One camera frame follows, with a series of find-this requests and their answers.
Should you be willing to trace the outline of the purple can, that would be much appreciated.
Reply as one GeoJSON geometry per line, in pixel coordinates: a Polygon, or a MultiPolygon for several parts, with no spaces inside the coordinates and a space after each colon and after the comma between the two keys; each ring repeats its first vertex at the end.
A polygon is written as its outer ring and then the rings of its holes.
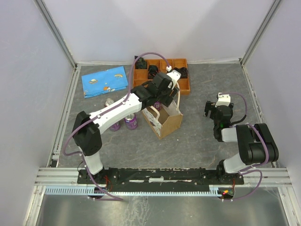
{"type": "Polygon", "coordinates": [[[119,130],[119,129],[120,129],[120,123],[119,123],[119,121],[116,122],[116,123],[114,123],[113,125],[111,125],[111,126],[109,127],[109,129],[110,129],[111,131],[117,131],[117,130],[119,130]]]}
{"type": "Polygon", "coordinates": [[[124,121],[125,121],[126,127],[130,130],[134,130],[138,126],[135,113],[131,113],[131,114],[127,115],[124,118],[124,121]]]}
{"type": "Polygon", "coordinates": [[[155,102],[153,106],[156,108],[157,111],[160,111],[161,103],[159,101],[155,102]]]}

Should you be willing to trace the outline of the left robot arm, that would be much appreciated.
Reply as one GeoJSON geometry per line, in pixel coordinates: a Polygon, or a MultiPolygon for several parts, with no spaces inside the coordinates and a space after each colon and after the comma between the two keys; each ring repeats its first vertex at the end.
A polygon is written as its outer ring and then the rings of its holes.
{"type": "Polygon", "coordinates": [[[179,92],[176,84],[180,77],[181,74],[175,70],[168,73],[159,72],[153,80],[134,87],[125,97],[102,110],[90,114],[82,111],[77,115],[71,135],[82,151],[84,163],[89,169],[89,180],[98,184],[104,178],[99,154],[103,145],[101,135],[126,116],[151,107],[156,102],[166,107],[170,106],[179,92]]]}

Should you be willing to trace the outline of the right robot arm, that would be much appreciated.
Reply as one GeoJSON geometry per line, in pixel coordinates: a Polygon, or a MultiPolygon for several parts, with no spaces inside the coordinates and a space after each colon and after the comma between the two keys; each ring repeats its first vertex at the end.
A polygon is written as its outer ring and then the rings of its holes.
{"type": "Polygon", "coordinates": [[[238,153],[221,160],[217,166],[216,180],[221,184],[231,181],[235,173],[244,173],[279,158],[278,147],[267,124],[235,125],[231,122],[233,108],[233,103],[207,101],[204,109],[204,116],[214,122],[214,138],[218,142],[238,145],[238,153]]]}

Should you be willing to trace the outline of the red cola can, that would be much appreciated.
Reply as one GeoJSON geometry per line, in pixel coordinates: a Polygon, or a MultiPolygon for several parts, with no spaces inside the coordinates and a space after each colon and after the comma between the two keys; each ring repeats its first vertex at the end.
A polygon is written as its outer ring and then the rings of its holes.
{"type": "Polygon", "coordinates": [[[115,101],[112,98],[108,98],[105,100],[104,105],[105,106],[110,106],[111,104],[113,104],[115,101]]]}

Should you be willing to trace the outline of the purple can back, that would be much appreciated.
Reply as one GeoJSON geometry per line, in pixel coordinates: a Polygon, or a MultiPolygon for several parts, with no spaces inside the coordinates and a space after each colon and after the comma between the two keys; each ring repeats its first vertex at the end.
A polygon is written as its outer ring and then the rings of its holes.
{"type": "Polygon", "coordinates": [[[156,108],[157,111],[160,111],[161,103],[159,101],[155,102],[153,106],[156,108]]]}

